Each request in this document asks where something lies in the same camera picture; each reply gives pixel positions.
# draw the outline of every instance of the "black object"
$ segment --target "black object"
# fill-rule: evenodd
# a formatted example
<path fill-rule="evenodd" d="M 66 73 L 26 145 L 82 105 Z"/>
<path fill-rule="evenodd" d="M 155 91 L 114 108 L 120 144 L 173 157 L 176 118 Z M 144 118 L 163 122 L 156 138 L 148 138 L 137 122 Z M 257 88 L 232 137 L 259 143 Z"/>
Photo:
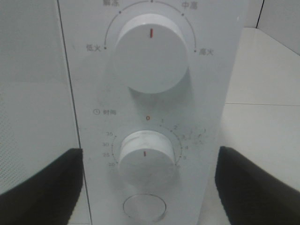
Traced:
<path fill-rule="evenodd" d="M 66 225 L 83 185 L 83 151 L 70 149 L 0 195 L 0 225 Z"/>
<path fill-rule="evenodd" d="M 215 182 L 232 225 L 300 225 L 300 193 L 236 150 L 220 148 Z"/>

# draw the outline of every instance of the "white knob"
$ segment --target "white knob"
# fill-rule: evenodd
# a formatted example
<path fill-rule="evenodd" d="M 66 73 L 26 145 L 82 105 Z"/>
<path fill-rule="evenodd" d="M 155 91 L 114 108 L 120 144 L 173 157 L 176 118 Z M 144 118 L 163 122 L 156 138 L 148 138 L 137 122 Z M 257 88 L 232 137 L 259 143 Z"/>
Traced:
<path fill-rule="evenodd" d="M 188 68 L 179 27 L 157 14 L 131 19 L 119 34 L 114 68 L 128 87 L 139 92 L 159 93 L 175 86 Z"/>
<path fill-rule="evenodd" d="M 119 172 L 130 184 L 157 186 L 167 182 L 174 170 L 174 151 L 165 135 L 143 130 L 132 133 L 123 140 Z"/>

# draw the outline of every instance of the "white countertop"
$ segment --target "white countertop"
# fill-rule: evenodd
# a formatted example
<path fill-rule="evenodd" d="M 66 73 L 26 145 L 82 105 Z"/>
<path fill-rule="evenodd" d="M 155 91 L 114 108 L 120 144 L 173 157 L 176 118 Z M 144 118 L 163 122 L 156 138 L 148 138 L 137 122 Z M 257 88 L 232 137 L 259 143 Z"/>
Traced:
<path fill-rule="evenodd" d="M 300 56 L 260 30 L 244 28 L 218 143 L 300 191 Z M 214 183 L 200 225 L 229 225 Z"/>

